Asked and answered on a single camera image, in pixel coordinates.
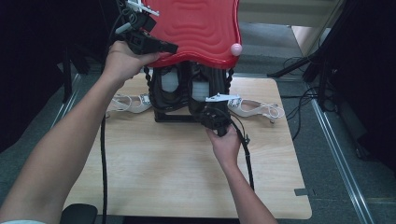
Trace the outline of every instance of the black cable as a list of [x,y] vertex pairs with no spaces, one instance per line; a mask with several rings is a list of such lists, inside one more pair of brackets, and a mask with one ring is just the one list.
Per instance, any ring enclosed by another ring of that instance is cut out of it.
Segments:
[[[301,95],[299,98],[299,104],[291,111],[289,112],[289,114],[286,116],[287,120],[293,119],[296,115],[298,115],[298,127],[297,127],[297,132],[294,134],[294,136],[291,138],[293,141],[294,139],[296,139],[296,137],[298,136],[298,134],[300,133],[301,130],[301,108],[303,107],[303,105],[308,104],[309,102],[311,102],[313,99],[317,98],[318,96],[316,94],[312,94],[309,93],[311,92],[313,88],[309,88],[308,90],[306,90],[303,95]],[[297,98],[296,96],[285,96],[284,98]]]
[[[108,54],[110,43],[112,42],[112,36],[116,29],[117,23],[119,22],[122,15],[119,15],[115,20],[113,27],[108,35],[108,40],[105,48],[105,55]],[[105,63],[102,63],[101,73],[105,69]],[[102,179],[103,179],[103,211],[102,211],[102,224],[106,224],[107,220],[107,165],[106,165],[106,149],[105,149],[105,130],[106,130],[106,116],[103,116],[101,127],[100,127],[100,150],[102,158]]]
[[105,149],[105,129],[106,129],[106,116],[103,116],[100,127],[100,151],[102,156],[102,178],[103,178],[102,224],[106,224],[106,218],[107,218],[107,165],[106,165],[106,149]]

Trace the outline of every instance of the black stand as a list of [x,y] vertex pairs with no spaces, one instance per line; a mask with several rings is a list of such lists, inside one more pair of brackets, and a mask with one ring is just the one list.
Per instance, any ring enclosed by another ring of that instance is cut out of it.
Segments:
[[346,0],[346,4],[340,17],[330,30],[327,38],[323,41],[323,44],[311,55],[302,58],[297,63],[294,63],[276,73],[268,74],[268,77],[282,77],[287,73],[310,63],[303,74],[304,81],[312,82],[317,75],[321,75],[319,81],[318,90],[318,103],[319,106],[324,108],[325,101],[325,89],[329,75],[332,73],[330,64],[332,60],[337,56],[337,49],[334,49],[334,43],[342,39],[340,32],[346,28],[346,21],[351,16],[351,12],[356,8],[359,1],[357,0]]

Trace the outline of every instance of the wavy red surface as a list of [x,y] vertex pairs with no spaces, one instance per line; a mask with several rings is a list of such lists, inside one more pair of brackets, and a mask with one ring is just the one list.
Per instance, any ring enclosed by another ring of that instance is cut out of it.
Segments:
[[195,61],[220,69],[235,67],[238,57],[231,54],[231,45],[242,44],[237,21],[238,0],[142,2],[160,11],[160,17],[151,16],[157,24],[150,34],[178,45],[176,54],[163,53],[149,66]]

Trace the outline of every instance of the high heel sandal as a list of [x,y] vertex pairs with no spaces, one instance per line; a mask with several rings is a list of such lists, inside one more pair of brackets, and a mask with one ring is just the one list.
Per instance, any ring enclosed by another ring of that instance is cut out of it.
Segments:
[[151,107],[147,93],[137,96],[116,94],[107,107],[106,117],[110,111],[129,111],[134,114],[142,113]]
[[228,102],[228,108],[240,117],[250,117],[253,115],[263,115],[272,123],[276,119],[285,116],[285,110],[276,104],[265,104],[242,98],[233,99]]

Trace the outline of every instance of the wooden table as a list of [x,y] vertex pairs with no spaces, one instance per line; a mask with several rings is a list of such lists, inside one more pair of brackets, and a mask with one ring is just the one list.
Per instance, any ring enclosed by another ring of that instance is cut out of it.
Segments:
[[[148,92],[143,75],[119,93]],[[231,94],[281,104],[276,83],[265,78],[234,78]],[[270,123],[264,116],[241,119],[251,139],[256,193],[276,218],[312,215],[299,163],[285,118]],[[111,112],[106,120],[108,210],[116,216],[237,217],[233,197],[199,123],[157,123],[152,108],[141,114]],[[238,164],[248,177],[243,149]],[[99,134],[87,164],[72,188],[71,203],[103,206]]]

